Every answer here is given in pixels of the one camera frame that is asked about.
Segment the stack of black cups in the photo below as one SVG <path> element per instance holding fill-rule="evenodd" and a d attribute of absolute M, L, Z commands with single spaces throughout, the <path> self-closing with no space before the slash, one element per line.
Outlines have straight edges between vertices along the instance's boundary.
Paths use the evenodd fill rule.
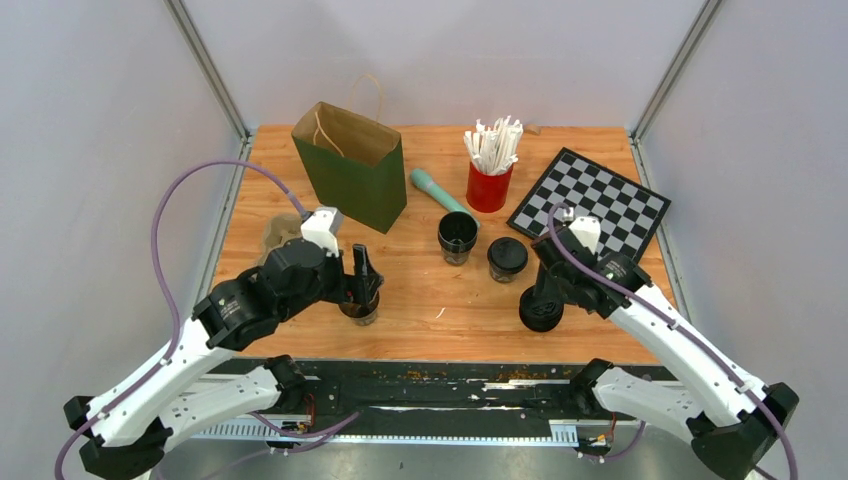
<path fill-rule="evenodd" d="M 437 239 L 443 259 L 450 265 L 463 265 L 476 244 L 479 227 L 465 212 L 450 212 L 439 221 Z"/>

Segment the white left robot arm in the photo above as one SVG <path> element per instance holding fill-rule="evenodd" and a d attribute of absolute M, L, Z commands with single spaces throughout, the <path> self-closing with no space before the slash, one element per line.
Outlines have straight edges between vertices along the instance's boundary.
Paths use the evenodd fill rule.
<path fill-rule="evenodd" d="M 223 421 L 277 408 L 298 411 L 306 380 L 294 360 L 266 360 L 228 383 L 188 395 L 204 374 L 318 302 L 366 316 L 379 304 L 383 276 L 365 246 L 353 247 L 354 268 L 343 257 L 302 238 L 272 250 L 264 264 L 219 283 L 166 343 L 129 377 L 96 396 L 64 406 L 68 424 L 86 442 L 84 469 L 101 479 L 134 479 L 153 469 L 177 445 Z"/>

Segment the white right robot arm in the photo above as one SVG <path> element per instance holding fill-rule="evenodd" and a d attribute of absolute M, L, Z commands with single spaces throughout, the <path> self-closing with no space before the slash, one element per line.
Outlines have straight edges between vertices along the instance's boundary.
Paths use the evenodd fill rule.
<path fill-rule="evenodd" d="M 569 230 L 547 233 L 531 248 L 539 277 L 561 304 L 612 321 L 637 339 L 683 385 L 681 392 L 591 361 L 571 403 L 584 417 L 603 410 L 639 418 L 690 444 L 722 479 L 744 479 L 781 443 L 789 476 L 799 476 L 786 426 L 799 403 L 786 384 L 765 384 L 718 351 L 626 255 L 598 257 Z"/>

